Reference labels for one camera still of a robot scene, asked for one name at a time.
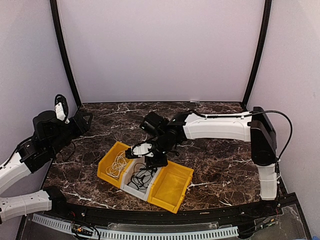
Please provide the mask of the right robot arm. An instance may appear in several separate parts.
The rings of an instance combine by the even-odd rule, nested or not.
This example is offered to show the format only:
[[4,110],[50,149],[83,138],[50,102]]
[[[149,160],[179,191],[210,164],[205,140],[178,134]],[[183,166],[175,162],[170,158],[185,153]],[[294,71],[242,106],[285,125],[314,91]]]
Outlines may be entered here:
[[277,114],[289,120],[281,111],[254,107],[252,111],[232,114],[201,114],[194,109],[175,114],[166,119],[150,112],[140,128],[151,135],[150,139],[132,147],[131,152],[145,156],[147,165],[164,167],[167,153],[187,140],[226,139],[250,143],[251,160],[258,169],[260,198],[255,213],[266,217],[275,208],[273,200],[278,195],[279,161],[277,134],[269,114]]

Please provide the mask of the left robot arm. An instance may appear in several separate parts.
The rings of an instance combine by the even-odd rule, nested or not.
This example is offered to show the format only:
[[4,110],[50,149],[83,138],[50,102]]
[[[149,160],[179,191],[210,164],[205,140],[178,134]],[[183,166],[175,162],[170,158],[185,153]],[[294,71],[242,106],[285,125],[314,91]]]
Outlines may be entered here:
[[[34,117],[33,135],[17,145],[11,156],[0,166],[0,191],[3,193],[19,180],[34,174],[67,147],[72,140],[89,131],[92,113],[76,113],[70,119],[59,119],[53,110]],[[53,211],[60,218],[71,213],[66,197],[56,187],[50,186],[34,193],[0,199],[0,221],[15,217]]]

